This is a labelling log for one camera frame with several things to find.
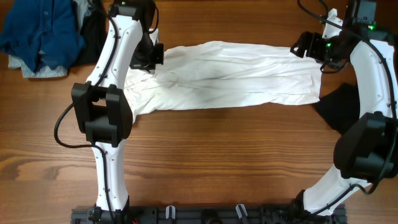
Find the white t-shirt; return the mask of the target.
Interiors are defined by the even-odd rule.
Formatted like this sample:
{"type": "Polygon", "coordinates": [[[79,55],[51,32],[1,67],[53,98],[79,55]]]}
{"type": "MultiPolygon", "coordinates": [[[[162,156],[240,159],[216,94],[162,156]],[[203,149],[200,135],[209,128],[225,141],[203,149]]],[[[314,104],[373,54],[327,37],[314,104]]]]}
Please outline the white t-shirt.
{"type": "Polygon", "coordinates": [[[211,41],[165,52],[154,73],[130,69],[124,94],[134,117],[155,110],[237,108],[319,101],[320,64],[288,47],[211,41]]]}

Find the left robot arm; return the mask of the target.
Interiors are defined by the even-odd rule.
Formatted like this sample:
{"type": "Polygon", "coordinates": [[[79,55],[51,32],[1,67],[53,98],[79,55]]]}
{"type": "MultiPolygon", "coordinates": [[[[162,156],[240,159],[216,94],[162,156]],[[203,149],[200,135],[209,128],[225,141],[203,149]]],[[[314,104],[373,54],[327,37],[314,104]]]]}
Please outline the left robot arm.
{"type": "Polygon", "coordinates": [[[96,67],[84,84],[72,88],[80,131],[96,161],[98,196],[87,223],[132,223],[124,179],[124,145],[133,113],[123,92],[129,69],[152,72],[164,62],[164,46],[154,1],[114,1],[109,31],[96,67]]]}

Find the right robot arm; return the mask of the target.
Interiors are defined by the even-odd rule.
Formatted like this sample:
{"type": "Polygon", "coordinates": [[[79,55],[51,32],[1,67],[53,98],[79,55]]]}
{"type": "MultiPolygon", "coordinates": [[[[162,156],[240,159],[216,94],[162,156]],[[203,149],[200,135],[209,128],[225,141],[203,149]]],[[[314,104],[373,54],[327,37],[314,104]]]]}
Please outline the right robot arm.
{"type": "Polygon", "coordinates": [[[336,142],[328,172],[292,201],[292,219],[330,216],[356,191],[370,195],[382,179],[397,175],[395,48],[392,32],[376,25],[376,7],[376,1],[349,1],[343,18],[329,10],[320,17],[322,33],[304,32],[291,46],[324,74],[351,64],[359,93],[359,119],[336,142]]]}

